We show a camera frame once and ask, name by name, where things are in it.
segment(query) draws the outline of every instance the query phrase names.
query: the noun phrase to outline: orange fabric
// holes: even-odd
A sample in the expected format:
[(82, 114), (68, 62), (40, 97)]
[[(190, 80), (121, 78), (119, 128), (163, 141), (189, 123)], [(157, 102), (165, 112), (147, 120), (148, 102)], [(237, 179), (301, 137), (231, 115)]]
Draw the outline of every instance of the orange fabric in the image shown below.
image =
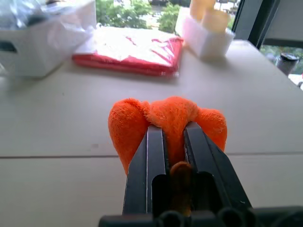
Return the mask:
[(176, 96), (151, 104), (133, 98), (115, 103), (109, 113), (108, 128), (125, 173), (150, 124), (162, 128), (166, 134), (170, 166), (184, 161), (183, 130), (191, 121), (197, 122), (224, 151), (227, 127), (218, 110), (202, 109), (194, 102)]

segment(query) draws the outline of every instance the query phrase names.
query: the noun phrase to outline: white container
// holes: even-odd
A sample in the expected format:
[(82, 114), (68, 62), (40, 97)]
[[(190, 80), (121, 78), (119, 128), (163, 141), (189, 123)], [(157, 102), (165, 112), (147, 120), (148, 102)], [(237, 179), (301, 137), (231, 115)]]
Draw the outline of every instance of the white container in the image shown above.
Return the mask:
[(91, 37), (96, 24), (95, 1), (89, 1), (24, 30), (1, 30), (0, 41), (15, 51), (0, 48), (0, 75), (44, 77)]
[(180, 9), (176, 32), (199, 58), (204, 59), (225, 56), (235, 37), (229, 29), (225, 32), (211, 32), (205, 29), (190, 16), (187, 8)]

